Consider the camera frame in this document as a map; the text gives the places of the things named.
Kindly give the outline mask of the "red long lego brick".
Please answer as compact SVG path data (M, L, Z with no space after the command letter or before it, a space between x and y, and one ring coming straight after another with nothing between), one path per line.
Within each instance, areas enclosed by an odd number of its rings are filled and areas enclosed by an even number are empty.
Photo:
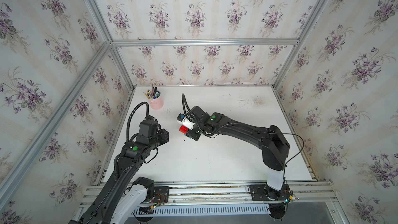
M190 129L189 129L188 127L184 126L184 125L182 125L182 126L179 128L179 131L180 131L181 133L183 133L184 135L186 135L187 132L188 132L189 130L190 130Z

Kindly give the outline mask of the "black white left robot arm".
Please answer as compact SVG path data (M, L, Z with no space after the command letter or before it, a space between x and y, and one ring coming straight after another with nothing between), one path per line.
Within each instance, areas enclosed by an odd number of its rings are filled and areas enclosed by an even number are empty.
M158 121L146 117L140 123L139 132L125 143L114 160L113 178L109 179L97 198L78 221L70 224L115 224L115 210L133 176L144 164L152 150L166 144L169 133Z

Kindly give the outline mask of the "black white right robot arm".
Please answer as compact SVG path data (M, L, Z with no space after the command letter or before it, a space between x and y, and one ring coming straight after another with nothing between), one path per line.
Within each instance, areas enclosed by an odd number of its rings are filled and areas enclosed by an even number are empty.
M221 113L209 115L198 106L179 114L177 121L181 124L179 131L195 141L202 135L209 138L226 135L256 146L262 151L263 163L269 168L266 189L273 192L283 191L290 144L277 126L256 127Z

